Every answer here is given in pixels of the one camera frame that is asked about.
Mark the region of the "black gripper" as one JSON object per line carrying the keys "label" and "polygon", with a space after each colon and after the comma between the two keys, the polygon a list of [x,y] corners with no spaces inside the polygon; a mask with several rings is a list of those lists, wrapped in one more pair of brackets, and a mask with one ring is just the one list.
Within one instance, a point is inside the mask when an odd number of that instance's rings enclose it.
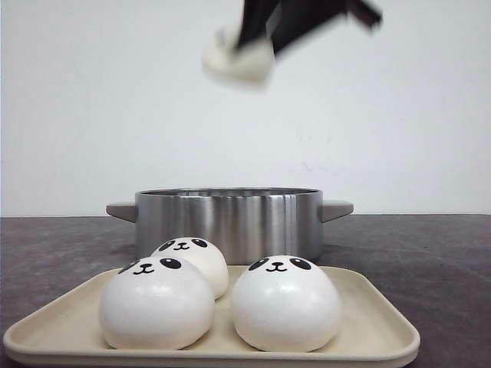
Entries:
{"label": "black gripper", "polygon": [[244,1],[234,49],[262,38],[271,40],[275,59],[289,46],[338,15],[353,15],[363,26],[381,26],[382,12],[361,0]]}

